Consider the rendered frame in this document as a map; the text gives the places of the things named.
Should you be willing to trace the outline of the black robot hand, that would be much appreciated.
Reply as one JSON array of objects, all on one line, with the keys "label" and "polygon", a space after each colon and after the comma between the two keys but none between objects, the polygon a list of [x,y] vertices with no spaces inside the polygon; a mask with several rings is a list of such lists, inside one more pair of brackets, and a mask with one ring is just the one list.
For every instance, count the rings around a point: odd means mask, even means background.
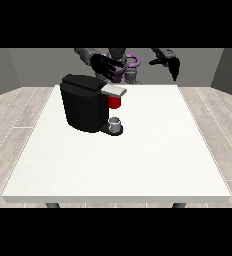
[{"label": "black robot hand", "polygon": [[97,73],[101,74],[110,81],[114,79],[114,72],[117,67],[123,68],[124,65],[116,60],[103,56],[101,54],[94,54],[90,58],[90,65],[92,69]]},{"label": "black robot hand", "polygon": [[154,59],[149,62],[150,65],[161,64],[169,69],[173,81],[176,81],[180,71],[180,60],[177,57]]}]

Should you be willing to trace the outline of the pale grey machine lid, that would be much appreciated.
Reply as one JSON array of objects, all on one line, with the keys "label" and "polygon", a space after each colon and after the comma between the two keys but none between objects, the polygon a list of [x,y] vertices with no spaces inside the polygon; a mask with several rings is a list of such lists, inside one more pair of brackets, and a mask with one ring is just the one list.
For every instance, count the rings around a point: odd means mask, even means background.
[{"label": "pale grey machine lid", "polygon": [[102,89],[101,93],[111,97],[121,98],[127,92],[126,88],[118,87],[112,84],[106,84]]}]

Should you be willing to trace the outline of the red pod holder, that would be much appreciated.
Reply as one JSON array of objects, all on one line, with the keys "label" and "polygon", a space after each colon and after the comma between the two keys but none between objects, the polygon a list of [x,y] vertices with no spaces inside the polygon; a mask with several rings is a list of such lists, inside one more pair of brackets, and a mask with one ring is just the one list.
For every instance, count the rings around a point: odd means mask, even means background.
[{"label": "red pod holder", "polygon": [[111,109],[117,109],[121,106],[121,99],[117,97],[108,97],[108,107]]}]

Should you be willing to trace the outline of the black coffee machine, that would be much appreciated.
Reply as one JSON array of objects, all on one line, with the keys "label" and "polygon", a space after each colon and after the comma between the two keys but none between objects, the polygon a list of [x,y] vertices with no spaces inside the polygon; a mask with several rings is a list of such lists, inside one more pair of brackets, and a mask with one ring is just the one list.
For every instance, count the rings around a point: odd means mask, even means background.
[{"label": "black coffee machine", "polygon": [[103,132],[111,136],[123,133],[109,131],[108,97],[101,89],[108,84],[96,77],[68,74],[62,79],[60,91],[67,122],[73,128],[89,133]]}]

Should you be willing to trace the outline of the small grey cup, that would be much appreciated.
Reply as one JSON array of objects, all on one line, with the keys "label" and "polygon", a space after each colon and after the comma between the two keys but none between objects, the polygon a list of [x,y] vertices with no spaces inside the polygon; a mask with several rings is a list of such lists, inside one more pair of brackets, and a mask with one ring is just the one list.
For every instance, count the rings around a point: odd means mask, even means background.
[{"label": "small grey cup", "polygon": [[109,131],[112,133],[117,133],[121,129],[121,121],[118,117],[111,117],[108,120],[108,124],[109,124]]}]

